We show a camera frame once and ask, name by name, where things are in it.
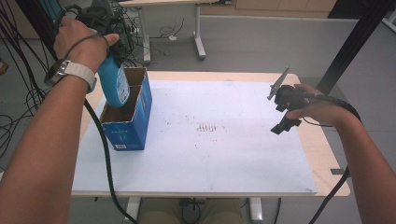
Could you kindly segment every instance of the background table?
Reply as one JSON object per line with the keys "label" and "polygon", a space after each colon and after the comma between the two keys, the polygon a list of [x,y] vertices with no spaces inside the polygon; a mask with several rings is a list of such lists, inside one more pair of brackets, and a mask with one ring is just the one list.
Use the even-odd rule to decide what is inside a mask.
{"label": "background table", "polygon": [[[156,6],[170,6],[170,5],[195,5],[195,32],[193,33],[195,44],[198,49],[198,55],[201,59],[206,57],[205,49],[201,40],[201,31],[200,31],[200,15],[201,9],[200,4],[203,3],[214,3],[219,0],[134,0],[134,1],[126,1],[120,2],[121,7],[135,7],[138,11],[139,20],[140,20],[140,29],[141,35],[143,38],[143,59],[146,64],[151,62],[150,55],[150,47],[149,47],[149,35],[147,33],[147,25],[146,25],[146,14],[144,12],[145,7],[156,7]],[[155,16],[163,15],[164,12],[159,10],[158,8],[152,13]]]}

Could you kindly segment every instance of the white paper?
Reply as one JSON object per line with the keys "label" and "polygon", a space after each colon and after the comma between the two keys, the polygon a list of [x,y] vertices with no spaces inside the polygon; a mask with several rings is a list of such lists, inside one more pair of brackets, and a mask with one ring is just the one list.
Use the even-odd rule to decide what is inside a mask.
{"label": "white paper", "polygon": [[[110,145],[116,191],[315,194],[296,128],[280,135],[270,131],[284,116],[266,99],[270,85],[150,81],[145,150],[115,151]],[[108,191],[103,146],[93,124],[80,142],[73,190]]]}

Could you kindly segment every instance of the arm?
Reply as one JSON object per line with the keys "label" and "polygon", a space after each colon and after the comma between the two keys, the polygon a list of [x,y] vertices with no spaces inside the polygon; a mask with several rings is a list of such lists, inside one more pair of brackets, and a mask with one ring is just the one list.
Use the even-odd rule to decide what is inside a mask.
{"label": "arm", "polygon": [[[315,92],[305,85],[296,87]],[[289,119],[311,117],[330,123],[344,146],[362,223],[396,222],[396,175],[355,116],[325,102],[291,111],[287,116]]]}
{"label": "arm", "polygon": [[[59,58],[92,34],[79,21],[64,19],[62,25],[54,45]],[[111,45],[118,36],[106,39]],[[97,36],[77,45],[68,59],[96,71],[105,57],[106,41]],[[2,223],[67,222],[87,88],[85,80],[66,76],[40,106],[0,182]]]}

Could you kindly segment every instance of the hand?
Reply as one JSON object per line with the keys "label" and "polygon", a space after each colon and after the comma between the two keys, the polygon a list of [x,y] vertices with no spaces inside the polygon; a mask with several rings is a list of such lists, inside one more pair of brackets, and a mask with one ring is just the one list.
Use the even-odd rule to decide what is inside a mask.
{"label": "hand", "polygon": [[[323,94],[308,85],[295,84],[294,86],[295,88],[303,88],[306,92]],[[351,114],[341,106],[330,102],[311,101],[309,106],[303,109],[290,111],[286,117],[288,119],[301,119],[303,117],[310,117],[319,123],[326,123],[335,126],[342,120],[342,118],[347,117],[347,115]]]}
{"label": "hand", "polygon": [[[63,59],[66,52],[80,39],[88,35],[94,35],[93,31],[88,29],[81,21],[69,18],[63,18],[59,28],[59,34],[55,38],[53,46],[56,56]],[[118,40],[117,34],[105,35],[108,45],[114,45]],[[107,42],[101,37],[96,36],[86,39],[76,45],[69,53],[67,60],[73,63],[80,63],[96,72],[99,65],[106,57]]]}

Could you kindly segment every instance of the wristwatch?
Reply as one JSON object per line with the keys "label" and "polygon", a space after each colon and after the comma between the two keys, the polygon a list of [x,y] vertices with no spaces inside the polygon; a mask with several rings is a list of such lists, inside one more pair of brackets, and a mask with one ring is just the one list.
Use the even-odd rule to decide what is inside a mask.
{"label": "wristwatch", "polygon": [[87,81],[89,85],[88,93],[92,92],[93,89],[95,89],[95,73],[85,65],[79,63],[72,63],[65,59],[58,60],[51,67],[44,79],[44,82],[49,86],[54,86],[67,75],[80,77]]}

